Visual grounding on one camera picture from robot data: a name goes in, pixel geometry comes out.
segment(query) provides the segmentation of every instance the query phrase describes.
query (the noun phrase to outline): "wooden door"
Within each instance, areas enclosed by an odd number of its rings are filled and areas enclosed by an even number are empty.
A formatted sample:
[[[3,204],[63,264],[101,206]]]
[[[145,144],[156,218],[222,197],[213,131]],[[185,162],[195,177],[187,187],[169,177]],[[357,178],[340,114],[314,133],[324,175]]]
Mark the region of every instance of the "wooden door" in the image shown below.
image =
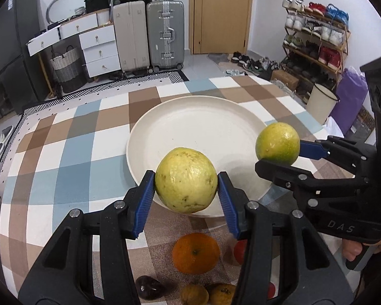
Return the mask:
[[[194,0],[193,53],[245,52],[251,0]]]

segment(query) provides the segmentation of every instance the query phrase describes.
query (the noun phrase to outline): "human hand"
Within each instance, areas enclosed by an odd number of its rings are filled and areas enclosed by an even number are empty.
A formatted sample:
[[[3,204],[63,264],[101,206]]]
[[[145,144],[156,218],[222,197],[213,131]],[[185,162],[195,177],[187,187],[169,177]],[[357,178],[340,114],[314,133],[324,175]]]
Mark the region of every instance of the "human hand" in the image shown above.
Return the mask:
[[[356,258],[356,256],[358,256],[361,253],[361,251],[363,250],[362,244],[359,242],[351,241],[349,239],[343,239],[342,243],[343,243],[342,254],[349,262],[352,262]],[[364,243],[364,245],[377,246],[374,253],[381,252],[381,241],[379,241],[376,244]]]

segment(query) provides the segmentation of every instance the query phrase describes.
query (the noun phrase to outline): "brown fruit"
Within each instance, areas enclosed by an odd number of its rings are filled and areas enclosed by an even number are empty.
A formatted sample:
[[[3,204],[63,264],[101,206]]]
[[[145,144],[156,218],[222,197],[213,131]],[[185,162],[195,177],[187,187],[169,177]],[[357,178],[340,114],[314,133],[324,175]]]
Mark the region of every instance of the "brown fruit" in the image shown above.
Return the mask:
[[[188,284],[181,290],[181,302],[184,305],[206,305],[208,300],[209,293],[201,285]]]
[[[218,284],[209,290],[209,303],[212,305],[230,305],[235,291],[235,285]]]
[[[172,261],[184,274],[203,274],[213,269],[220,258],[220,249],[214,238],[192,233],[176,241],[172,250]]]

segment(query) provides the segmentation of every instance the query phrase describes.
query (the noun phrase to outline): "green citrus fruit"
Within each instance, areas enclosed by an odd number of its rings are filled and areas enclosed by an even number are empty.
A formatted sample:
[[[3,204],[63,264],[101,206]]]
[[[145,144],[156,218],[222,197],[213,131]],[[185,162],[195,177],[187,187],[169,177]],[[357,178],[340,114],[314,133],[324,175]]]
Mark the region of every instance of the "green citrus fruit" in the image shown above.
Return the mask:
[[[258,135],[258,159],[292,165],[299,156],[301,143],[297,131],[286,123],[273,123]]]
[[[155,190],[172,211],[192,214],[206,209],[217,188],[217,173],[201,152],[175,148],[158,165]]]

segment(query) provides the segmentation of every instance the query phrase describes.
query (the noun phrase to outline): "purple bag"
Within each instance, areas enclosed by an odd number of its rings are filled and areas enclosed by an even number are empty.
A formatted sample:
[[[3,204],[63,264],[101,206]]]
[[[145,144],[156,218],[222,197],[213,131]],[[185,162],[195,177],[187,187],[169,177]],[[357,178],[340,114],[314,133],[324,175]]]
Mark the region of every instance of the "purple bag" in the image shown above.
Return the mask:
[[[366,78],[353,67],[344,69],[342,80],[340,80],[336,90],[340,102],[334,106],[330,113],[343,134],[346,134],[354,123],[367,92]]]

